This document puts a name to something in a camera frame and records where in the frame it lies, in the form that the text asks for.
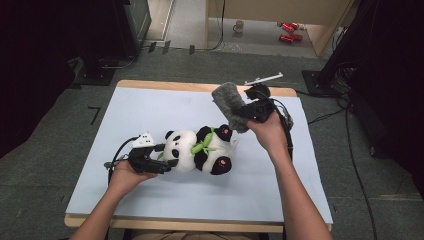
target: stuffed panda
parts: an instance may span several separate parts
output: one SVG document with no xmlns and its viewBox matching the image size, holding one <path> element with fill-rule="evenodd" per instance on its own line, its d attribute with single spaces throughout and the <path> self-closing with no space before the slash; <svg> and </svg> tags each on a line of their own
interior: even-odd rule
<svg viewBox="0 0 424 240">
<path fill-rule="evenodd" d="M 219 128 L 202 127 L 197 133 L 190 130 L 169 131 L 166 136 L 163 160 L 178 159 L 173 169 L 189 172 L 194 168 L 212 175 L 231 170 L 233 131 L 228 125 Z"/>
</svg>

